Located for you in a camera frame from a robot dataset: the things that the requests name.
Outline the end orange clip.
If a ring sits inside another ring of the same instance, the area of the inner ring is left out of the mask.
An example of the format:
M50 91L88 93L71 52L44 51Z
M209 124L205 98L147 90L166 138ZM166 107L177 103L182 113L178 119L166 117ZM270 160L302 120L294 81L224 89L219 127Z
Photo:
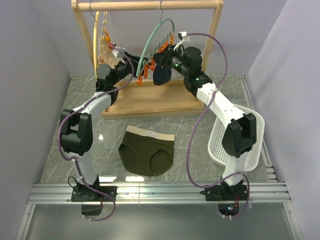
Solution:
M135 81L139 86L143 83L143 77L141 75L138 76L137 80Z

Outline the pink clip on yellow hanger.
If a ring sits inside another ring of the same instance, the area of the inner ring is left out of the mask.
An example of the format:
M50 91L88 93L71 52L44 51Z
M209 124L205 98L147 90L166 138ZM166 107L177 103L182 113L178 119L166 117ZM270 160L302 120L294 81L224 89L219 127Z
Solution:
M104 55L103 55L103 54L100 54L100 55L98 56L98 62L99 62L99 64L104 64L104 63L105 63Z

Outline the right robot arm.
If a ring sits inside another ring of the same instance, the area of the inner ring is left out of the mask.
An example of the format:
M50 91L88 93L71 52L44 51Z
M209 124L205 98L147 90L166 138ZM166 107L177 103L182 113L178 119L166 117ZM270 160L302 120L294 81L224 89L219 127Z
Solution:
M226 152L226 163L222 178L211 185L203 185L201 194L208 201L248 200L250 186L243 184L247 157L257 142L257 119L232 104L201 70L201 51L196 47L179 50L168 45L153 56L155 70L163 69L170 74L176 70L184 79L185 88L206 107L225 128L221 145Z

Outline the olive green underwear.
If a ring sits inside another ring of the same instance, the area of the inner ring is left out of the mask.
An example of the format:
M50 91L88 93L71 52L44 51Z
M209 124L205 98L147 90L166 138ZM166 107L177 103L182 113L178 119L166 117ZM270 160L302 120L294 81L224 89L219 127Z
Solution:
M175 136L128 125L118 148L124 168L136 175L154 177L174 163Z

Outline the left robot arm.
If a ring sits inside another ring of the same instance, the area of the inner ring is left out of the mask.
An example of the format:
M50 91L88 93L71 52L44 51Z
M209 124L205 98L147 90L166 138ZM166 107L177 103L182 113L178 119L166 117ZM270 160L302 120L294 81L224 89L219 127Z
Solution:
M81 201L114 201L100 186L91 159L93 118L116 102L120 90L116 84L127 76L134 79L139 72L139 63L144 59L124 51L116 56L116 60L117 63L101 63L96 68L96 90L91 98L74 109L64 109L60 114L58 149L63 159L74 164L77 177L73 193Z

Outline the aluminium mounting rail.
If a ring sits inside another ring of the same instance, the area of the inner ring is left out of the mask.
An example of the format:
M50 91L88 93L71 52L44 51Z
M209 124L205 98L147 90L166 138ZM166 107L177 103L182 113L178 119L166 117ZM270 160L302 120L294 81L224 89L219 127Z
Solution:
M40 182L32 186L16 239L25 240L27 238L36 205L71 204L72 189L62 181L74 171L74 167L66 161L47 162ZM303 239L287 186L284 182L278 181L269 158L261 155L257 168L249 175L257 179L267 178L266 181L259 180L250 183L249 203L280 204L292 238L294 240ZM187 181L147 181L146 177L130 176L123 172L117 176L107 176L101 179L107 181L108 185L118 187L118 205L205 203L205 197L200 194L200 189Z

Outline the white perforated plastic basket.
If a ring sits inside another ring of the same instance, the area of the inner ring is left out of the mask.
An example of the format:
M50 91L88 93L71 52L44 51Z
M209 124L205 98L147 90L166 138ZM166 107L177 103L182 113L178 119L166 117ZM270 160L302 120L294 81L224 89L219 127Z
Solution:
M263 138L264 138L264 132L265 132L265 121L258 112L240 105L236 105L236 106L242 111L244 111L246 114L253 113L256 117L257 141L253 145L252 150L248 153L245 160L245 164L244 164L244 171L250 172L250 171L253 171L259 163L262 144L263 144ZM217 117L215 119L212 131L210 134L209 142L207 145L208 153L211 160L223 167L226 165L226 161L227 161L227 153L224 150L222 145L222 139L225 134L225 131L226 129L224 125Z

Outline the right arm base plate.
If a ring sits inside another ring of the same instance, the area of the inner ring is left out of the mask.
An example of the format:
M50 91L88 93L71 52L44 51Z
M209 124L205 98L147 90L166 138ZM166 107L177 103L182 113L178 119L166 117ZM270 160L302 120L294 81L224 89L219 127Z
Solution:
M246 185L229 186L220 184L214 187L205 188L200 191L205 196L205 200L209 201L245 201L248 198L248 188Z

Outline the navy blue underwear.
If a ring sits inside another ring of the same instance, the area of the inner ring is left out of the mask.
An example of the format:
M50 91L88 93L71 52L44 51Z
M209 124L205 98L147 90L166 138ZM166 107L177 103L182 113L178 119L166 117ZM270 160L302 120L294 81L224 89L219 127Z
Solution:
M156 65L152 75L153 84L156 86L161 86L168 83L171 80L171 77L171 69L163 69L160 65Z

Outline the yellow plastic hanger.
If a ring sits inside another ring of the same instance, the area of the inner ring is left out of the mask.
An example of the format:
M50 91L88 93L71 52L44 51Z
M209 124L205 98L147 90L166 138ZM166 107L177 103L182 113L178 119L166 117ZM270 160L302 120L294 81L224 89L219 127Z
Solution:
M92 40L92 54L91 54L91 62L94 70L94 75L97 76L97 67L98 67L98 46L99 46L99 36L104 35L104 31L107 31L107 17L108 12L103 11L103 21L102 21L102 28L101 31L99 31L99 22L100 22L100 11L97 11L95 14L93 14L92 5L93 1L89 1L89 12L94 18L93 22L93 40Z

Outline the orange clip on yellow hanger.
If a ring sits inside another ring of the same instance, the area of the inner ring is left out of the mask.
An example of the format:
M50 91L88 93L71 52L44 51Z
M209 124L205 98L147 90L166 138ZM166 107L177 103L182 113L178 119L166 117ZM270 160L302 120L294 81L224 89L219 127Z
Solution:
M104 39L108 44L111 43L111 38L110 38L110 36L109 36L109 34L108 34L107 31L104 31L104 32L103 32L103 39Z

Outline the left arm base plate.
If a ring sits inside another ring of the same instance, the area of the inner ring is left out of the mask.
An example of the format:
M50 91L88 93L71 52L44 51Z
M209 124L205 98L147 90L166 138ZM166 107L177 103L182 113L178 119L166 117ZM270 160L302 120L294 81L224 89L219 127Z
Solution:
M98 186L97 191L89 189L85 185L75 186L71 195L72 202L111 202L116 199L117 186Z

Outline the beige underwear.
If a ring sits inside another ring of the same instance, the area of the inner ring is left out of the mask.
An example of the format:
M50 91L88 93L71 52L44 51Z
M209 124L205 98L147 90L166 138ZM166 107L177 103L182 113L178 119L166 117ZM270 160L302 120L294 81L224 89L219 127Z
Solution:
M104 64L108 64L112 69L118 64L119 60L114 59L113 56L108 56L111 49L108 48L108 43L104 40L103 35L98 36L98 56L97 56L97 65L99 64L99 55L103 55L103 59L105 61Z

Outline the wooden clothes rack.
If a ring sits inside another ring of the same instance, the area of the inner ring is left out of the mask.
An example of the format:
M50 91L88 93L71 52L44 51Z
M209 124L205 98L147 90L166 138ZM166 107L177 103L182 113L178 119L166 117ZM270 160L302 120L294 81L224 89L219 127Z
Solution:
M160 10L199 10L212 9L213 15L209 26L209 34L215 35L220 21L224 2L222 0L165 0L161 1L107 1L93 2L93 14L99 12L117 11L153 11ZM71 1L71 7L77 24L92 61L91 54L94 17L90 14L89 2ZM118 118L174 116L185 114L199 114L204 104L187 93L181 79L162 86L154 85L150 80L142 78L142 85L130 83L124 86L120 81L117 86L122 87L117 102L101 113L105 120Z

